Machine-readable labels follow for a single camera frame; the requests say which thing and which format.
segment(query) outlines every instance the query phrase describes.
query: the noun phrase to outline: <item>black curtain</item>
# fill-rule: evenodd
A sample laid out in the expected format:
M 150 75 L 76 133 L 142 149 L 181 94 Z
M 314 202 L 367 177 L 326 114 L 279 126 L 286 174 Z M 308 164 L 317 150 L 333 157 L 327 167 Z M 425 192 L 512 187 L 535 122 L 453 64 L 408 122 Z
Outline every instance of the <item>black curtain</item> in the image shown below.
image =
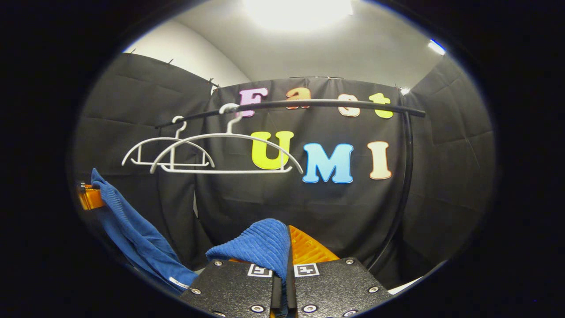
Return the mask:
M 211 84 L 179 67 L 136 54 L 121 54 L 92 88 L 75 133 L 75 179 L 90 183 L 92 168 L 114 185 L 128 202 L 169 241 L 190 269 L 204 267 L 212 246 L 193 211 L 195 177 L 169 174 L 121 161 L 127 151 L 152 137 L 174 137 L 178 128 L 155 126 L 174 116 L 204 111 Z M 200 133 L 202 120 L 190 121 L 179 137 Z M 153 161 L 172 141 L 143 146 L 144 161 Z M 200 154 L 180 147 L 178 161 L 197 162 Z M 92 212 L 80 212 L 97 235 L 112 247 Z
M 487 105 L 448 56 L 404 96 L 414 118 L 414 173 L 403 220 L 408 248 L 432 264 L 465 244 L 485 214 L 496 152 Z
M 178 67 L 135 54 L 122 54 L 101 76 L 84 107 L 76 133 L 74 167 L 77 181 L 100 173 L 169 240 L 183 264 L 205 265 L 204 253 L 225 243 L 250 224 L 276 218 L 305 231 L 339 257 L 354 256 L 369 265 L 391 227 L 401 196 L 405 168 L 405 136 L 401 116 L 379 117 L 362 109 L 346 117 L 337 108 L 257 110 L 234 126 L 234 133 L 292 131 L 290 153 L 306 170 L 306 143 L 319 143 L 330 156 L 338 144 L 351 144 L 351 175 L 347 184 L 305 183 L 303 175 L 287 174 L 171 174 L 121 160 L 139 141 L 174 136 L 180 125 L 156 130 L 176 115 L 187 116 L 241 101 L 240 91 L 267 88 L 263 101 L 286 100 L 298 87 L 311 98 L 337 99 L 354 95 L 360 101 L 382 93 L 391 105 L 427 112 L 412 117 L 414 171 L 404 218 L 379 263 L 377 279 L 393 288 L 424 275 L 449 258 L 468 238 L 484 214 L 492 192 L 494 139 L 484 101 L 470 78 L 448 57 L 410 92 L 346 79 L 295 78 L 258 81 L 223 87 L 210 98 L 211 84 Z M 188 121 L 180 137 L 225 132 L 233 115 Z M 367 144 L 385 141 L 392 177 L 374 180 L 372 153 Z M 171 141 L 144 145 L 144 161 L 152 161 Z M 196 141 L 222 170 L 258 170 L 251 159 L 252 141 Z M 267 157 L 277 151 L 267 148 Z M 197 163 L 194 147 L 178 147 L 176 161 Z M 198 216 L 193 212 L 197 198 Z M 83 219 L 95 225 L 91 213 Z

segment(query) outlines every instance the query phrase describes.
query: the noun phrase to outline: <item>blue cloth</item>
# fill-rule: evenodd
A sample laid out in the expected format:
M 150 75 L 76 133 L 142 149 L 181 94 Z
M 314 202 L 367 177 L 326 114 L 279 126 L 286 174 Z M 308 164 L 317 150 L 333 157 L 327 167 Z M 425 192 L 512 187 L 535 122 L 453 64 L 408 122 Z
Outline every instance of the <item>blue cloth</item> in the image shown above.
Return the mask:
M 282 281 L 281 311 L 286 316 L 286 270 L 290 252 L 288 228 L 281 221 L 267 218 L 251 224 L 240 236 L 206 252 L 208 260 L 231 258 L 248 261 L 275 272 Z
M 134 268 L 168 290 L 181 294 L 198 274 L 184 267 L 159 231 L 144 219 L 111 184 L 92 169 L 91 183 L 99 188 L 106 207 L 97 211 L 104 230 Z

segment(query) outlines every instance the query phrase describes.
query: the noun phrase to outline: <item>foam letter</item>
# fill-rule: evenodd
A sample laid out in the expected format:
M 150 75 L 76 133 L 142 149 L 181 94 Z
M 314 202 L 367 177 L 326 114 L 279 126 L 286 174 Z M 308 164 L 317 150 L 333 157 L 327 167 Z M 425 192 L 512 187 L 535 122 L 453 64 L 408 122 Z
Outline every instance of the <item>foam letter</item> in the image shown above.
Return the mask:
M 356 101 L 357 97 L 348 94 L 341 94 L 337 96 L 340 101 Z M 361 110 L 356 107 L 338 107 L 340 114 L 343 116 L 357 117 L 361 113 Z
M 308 166 L 306 167 L 306 175 L 302 177 L 302 181 L 307 183 L 316 183 L 320 178 L 316 175 L 316 168 L 320 172 L 322 180 L 327 182 L 329 176 L 335 170 L 332 181 L 335 183 L 351 183 L 351 152 L 353 146 L 350 144 L 339 144 L 332 153 L 332 157 L 328 159 L 324 149 L 320 144 L 305 144 L 304 150 L 308 153 Z
M 286 100 L 287 101 L 291 101 L 291 100 L 309 100 L 310 99 L 310 90 L 307 89 L 306 87 L 297 87 L 297 88 L 293 88 L 291 90 L 289 90 L 286 93 L 286 96 L 288 97 Z M 293 106 L 293 107 L 287 107 L 288 109 L 296 109 L 298 108 L 298 106 Z
M 266 131 L 257 131 L 252 133 L 251 136 L 269 140 L 271 134 Z M 294 133 L 291 131 L 279 131 L 275 134 L 275 136 L 279 138 L 279 146 L 286 151 L 290 151 L 290 138 L 294 137 Z M 251 159 L 257 167 L 265 170 L 279 169 L 281 168 L 281 155 L 283 165 L 286 165 L 288 162 L 287 155 L 283 153 L 281 154 L 281 151 L 279 151 L 279 156 L 276 157 L 276 159 L 269 159 L 267 158 L 267 144 L 253 140 L 253 146 L 251 147 Z
M 375 95 L 371 95 L 369 96 L 369 100 L 377 104 L 390 104 L 390 98 L 386 98 L 383 93 L 376 93 Z M 392 111 L 388 110 L 375 109 L 375 113 L 377 113 L 380 118 L 389 119 L 390 117 L 392 117 Z
M 255 88 L 255 89 L 246 89 L 240 91 L 241 101 L 240 105 L 250 105 L 250 104 L 258 104 L 261 102 L 261 96 L 265 97 L 269 94 L 269 91 L 263 88 Z M 255 114 L 255 110 L 244 110 L 241 112 L 242 117 L 251 117 Z
M 386 149 L 388 148 L 388 143 L 384 141 L 374 141 L 368 143 L 367 147 L 373 153 L 373 171 L 369 174 L 369 177 L 374 180 L 390 178 L 392 172 L 388 170 L 386 163 Z

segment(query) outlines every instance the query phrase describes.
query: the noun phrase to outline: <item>ceiling light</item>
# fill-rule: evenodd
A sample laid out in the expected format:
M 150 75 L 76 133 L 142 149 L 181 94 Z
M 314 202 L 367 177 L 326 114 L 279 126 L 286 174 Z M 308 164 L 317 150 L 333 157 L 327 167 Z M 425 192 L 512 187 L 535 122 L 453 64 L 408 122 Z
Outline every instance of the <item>ceiling light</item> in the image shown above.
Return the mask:
M 433 39 L 429 40 L 428 46 L 434 50 L 437 54 L 439 55 L 444 55 L 445 54 L 445 49 L 441 47 L 441 45 L 439 45 L 437 42 L 435 42 Z
M 307 31 L 352 15 L 351 0 L 244 0 L 250 17 L 269 29 Z

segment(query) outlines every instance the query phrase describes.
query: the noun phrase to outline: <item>clothes hanger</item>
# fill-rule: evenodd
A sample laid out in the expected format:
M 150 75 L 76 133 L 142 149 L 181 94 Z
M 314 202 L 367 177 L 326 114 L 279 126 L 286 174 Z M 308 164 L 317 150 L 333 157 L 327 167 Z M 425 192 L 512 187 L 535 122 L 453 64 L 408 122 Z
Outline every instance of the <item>clothes hanger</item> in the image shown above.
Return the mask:
M 219 113 L 220 114 L 224 114 L 224 112 L 226 110 L 230 110 L 230 111 L 234 111 L 239 107 L 239 105 L 234 104 L 234 103 L 228 103 L 223 105 L 220 109 L 219 109 Z M 168 152 L 172 152 L 177 146 L 179 146 L 182 143 L 186 143 L 186 142 L 190 142 L 190 141 L 194 141 L 194 140 L 199 140 L 199 139 L 205 139 L 205 138 L 215 138 L 215 137 L 232 137 L 232 138 L 243 138 L 243 139 L 250 139 L 250 140 L 256 140 L 256 141 L 260 141 L 262 143 L 266 143 L 270 146 L 273 146 L 275 148 L 277 148 L 280 152 L 282 152 L 283 154 L 287 155 L 289 157 L 289 159 L 294 163 L 294 165 L 296 166 L 296 168 L 298 169 L 298 172 L 300 172 L 300 174 L 304 174 L 304 171 L 302 170 L 302 167 L 300 167 L 300 164 L 298 163 L 298 161 L 294 158 L 294 156 L 292 156 L 290 153 L 288 153 L 285 149 L 281 148 L 279 145 L 274 144 L 268 140 L 264 140 L 258 137 L 252 137 L 252 136 L 248 136 L 248 135 L 241 135 L 241 134 L 234 134 L 232 133 L 232 127 L 233 124 L 239 122 L 242 119 L 242 116 L 240 116 L 239 113 L 236 113 L 236 117 L 232 120 L 230 120 L 228 122 L 228 127 L 225 133 L 215 133 L 215 134 L 204 134 L 204 135 L 197 135 L 197 136 L 192 136 L 186 139 L 182 139 L 179 140 L 177 142 L 175 142 L 174 144 L 171 144 L 169 147 L 167 147 L 165 150 L 163 150 L 155 159 L 155 161 L 153 161 L 153 164 L 151 165 L 151 169 L 149 170 L 150 173 L 154 173 L 155 169 L 157 168 L 157 166 L 161 166 L 161 168 L 167 172 L 173 172 L 173 173 L 198 173 L 198 174 L 268 174 L 268 173 L 287 173 L 289 171 L 291 171 L 292 166 L 289 166 L 288 168 L 284 168 L 284 156 L 280 156 L 281 157 L 281 168 L 277 169 L 277 170 L 190 170 L 190 169 L 171 169 L 166 167 L 167 164 L 160 164 L 159 162 L 163 159 L 163 157 L 168 153 Z
M 183 119 L 183 116 L 175 116 L 172 120 L 173 123 L 175 123 L 178 119 Z M 134 163 L 135 165 L 145 165 L 145 166 L 149 166 L 152 165 L 152 162 L 141 162 L 141 146 L 149 143 L 151 141 L 156 141 L 156 140 L 175 140 L 175 141 L 179 141 L 181 140 L 179 138 L 179 133 L 183 130 L 186 129 L 186 122 L 184 122 L 182 124 L 182 127 L 180 127 L 179 129 L 177 129 L 176 133 L 175 133 L 175 137 L 156 137 L 156 138 L 149 138 L 146 139 L 144 141 L 141 141 L 140 143 L 138 143 L 137 145 L 133 146 L 124 156 L 124 159 L 121 161 L 121 165 L 125 165 L 125 161 L 128 159 L 129 155 L 137 148 L 137 160 L 130 158 L 131 162 Z M 214 161 L 212 160 L 212 157 L 210 157 L 210 155 L 208 154 L 208 152 L 206 150 L 204 150 L 202 147 L 200 147 L 197 144 L 191 143 L 189 141 L 185 141 L 184 143 L 187 143 L 189 145 L 195 146 L 196 148 L 200 149 L 202 151 L 202 163 L 201 164 L 176 164 L 175 163 L 175 150 L 172 149 L 171 150 L 171 162 L 169 164 L 165 164 L 165 163 L 158 163 L 158 165 L 163 166 L 163 165 L 169 165 L 170 169 L 174 169 L 175 166 L 199 166 L 199 167 L 204 167 L 207 165 L 211 165 L 212 167 L 215 167 Z

